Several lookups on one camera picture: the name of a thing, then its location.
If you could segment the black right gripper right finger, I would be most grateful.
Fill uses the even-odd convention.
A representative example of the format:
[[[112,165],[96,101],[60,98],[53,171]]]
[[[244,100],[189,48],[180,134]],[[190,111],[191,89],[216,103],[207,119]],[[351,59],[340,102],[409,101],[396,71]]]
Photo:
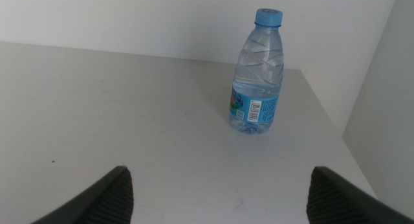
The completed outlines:
[[[312,171],[306,213],[310,224],[413,224],[325,166]]]

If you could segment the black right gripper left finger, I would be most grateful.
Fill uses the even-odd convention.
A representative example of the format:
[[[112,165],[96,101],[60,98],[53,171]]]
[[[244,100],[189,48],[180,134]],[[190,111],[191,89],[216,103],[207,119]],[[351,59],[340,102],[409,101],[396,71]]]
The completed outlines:
[[[126,166],[117,166],[82,193],[35,223],[130,224],[133,208],[131,172]]]

